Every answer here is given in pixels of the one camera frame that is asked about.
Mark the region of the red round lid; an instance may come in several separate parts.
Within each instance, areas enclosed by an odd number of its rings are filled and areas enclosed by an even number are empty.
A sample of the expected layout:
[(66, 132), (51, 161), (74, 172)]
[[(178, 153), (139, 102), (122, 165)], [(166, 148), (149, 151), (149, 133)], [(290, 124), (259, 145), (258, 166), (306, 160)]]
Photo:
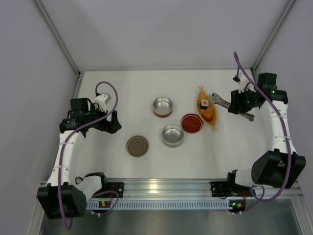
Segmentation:
[(202, 129), (203, 122), (196, 114), (186, 114), (181, 119), (181, 127), (189, 134), (195, 134)]

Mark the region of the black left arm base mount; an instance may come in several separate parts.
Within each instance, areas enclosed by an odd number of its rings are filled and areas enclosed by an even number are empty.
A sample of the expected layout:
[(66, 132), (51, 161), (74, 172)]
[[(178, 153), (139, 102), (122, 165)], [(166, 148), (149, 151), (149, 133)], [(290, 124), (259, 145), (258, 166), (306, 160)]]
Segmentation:
[(118, 181), (113, 181), (113, 182), (108, 182), (105, 191), (115, 191), (120, 198), (123, 198), (124, 194), (124, 182), (118, 182)]

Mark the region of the orange fried shrimp piece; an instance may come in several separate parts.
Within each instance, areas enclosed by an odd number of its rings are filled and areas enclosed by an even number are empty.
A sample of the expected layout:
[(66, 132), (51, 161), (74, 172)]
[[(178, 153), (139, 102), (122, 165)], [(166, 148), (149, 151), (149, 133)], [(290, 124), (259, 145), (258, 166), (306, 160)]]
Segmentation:
[(205, 111), (203, 113), (203, 118), (208, 120), (208, 121), (212, 121), (214, 118), (214, 112)]

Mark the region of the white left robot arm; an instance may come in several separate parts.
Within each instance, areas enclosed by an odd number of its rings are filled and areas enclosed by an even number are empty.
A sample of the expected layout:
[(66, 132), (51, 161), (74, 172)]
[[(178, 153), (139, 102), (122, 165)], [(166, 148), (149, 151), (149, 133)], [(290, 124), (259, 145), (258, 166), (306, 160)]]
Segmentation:
[(110, 134), (121, 129), (117, 111), (107, 111), (111, 96), (97, 94), (95, 101), (76, 98), (70, 101), (70, 111), (59, 125), (59, 149), (52, 173), (45, 187), (37, 191), (39, 200), (49, 219), (82, 217), (87, 201), (93, 197), (110, 194), (120, 198), (122, 194), (109, 189), (103, 172), (88, 173), (77, 183), (72, 173), (74, 161), (80, 153), (89, 129)]

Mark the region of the sushi roll orange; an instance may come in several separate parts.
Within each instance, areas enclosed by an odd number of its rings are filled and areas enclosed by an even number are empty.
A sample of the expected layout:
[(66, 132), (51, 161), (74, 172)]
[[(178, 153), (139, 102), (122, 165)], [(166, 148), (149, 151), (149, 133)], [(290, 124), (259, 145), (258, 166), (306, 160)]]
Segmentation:
[(207, 99), (202, 99), (202, 100), (200, 101), (200, 109), (202, 109), (202, 110), (207, 110), (208, 107), (209, 107), (209, 100), (207, 100)]

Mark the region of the metal tongs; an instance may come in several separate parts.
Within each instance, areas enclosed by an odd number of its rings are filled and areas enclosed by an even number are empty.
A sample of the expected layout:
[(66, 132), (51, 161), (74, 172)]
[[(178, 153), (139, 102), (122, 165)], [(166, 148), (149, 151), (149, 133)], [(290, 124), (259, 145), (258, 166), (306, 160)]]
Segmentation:
[[(217, 93), (209, 94), (209, 98), (213, 101), (214, 104), (218, 104), (226, 109), (229, 108), (230, 103), (224, 99), (222, 99)], [(241, 117), (246, 118), (250, 122), (254, 122), (255, 116), (250, 113), (239, 114)]]

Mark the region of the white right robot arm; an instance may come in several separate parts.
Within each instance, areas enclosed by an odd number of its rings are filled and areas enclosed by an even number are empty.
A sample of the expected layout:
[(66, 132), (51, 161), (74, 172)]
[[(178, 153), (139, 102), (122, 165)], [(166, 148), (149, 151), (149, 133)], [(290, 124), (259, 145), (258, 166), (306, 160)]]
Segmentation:
[(289, 189), (306, 165), (292, 144), (287, 118), (288, 95), (276, 85), (277, 75), (262, 73), (257, 87), (237, 75), (233, 80), (239, 88), (231, 92), (228, 112), (241, 115), (259, 108), (265, 123), (266, 151), (247, 170), (233, 170), (234, 184), (251, 187), (267, 185)]

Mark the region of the brown round lid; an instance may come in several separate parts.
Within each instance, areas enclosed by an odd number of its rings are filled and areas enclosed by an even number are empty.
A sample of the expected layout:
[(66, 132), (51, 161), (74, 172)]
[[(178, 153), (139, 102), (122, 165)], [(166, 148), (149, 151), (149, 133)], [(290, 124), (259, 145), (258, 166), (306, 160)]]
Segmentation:
[(126, 149), (132, 157), (140, 158), (148, 152), (149, 142), (143, 136), (133, 136), (127, 141)]

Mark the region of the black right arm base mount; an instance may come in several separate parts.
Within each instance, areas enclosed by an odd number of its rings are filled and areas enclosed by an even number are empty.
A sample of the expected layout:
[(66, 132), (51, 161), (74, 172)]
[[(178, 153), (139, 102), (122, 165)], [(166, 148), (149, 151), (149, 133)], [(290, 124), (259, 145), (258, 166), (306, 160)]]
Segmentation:
[(212, 197), (226, 199), (228, 197), (251, 196), (248, 187), (240, 186), (229, 181), (212, 181), (210, 182)]

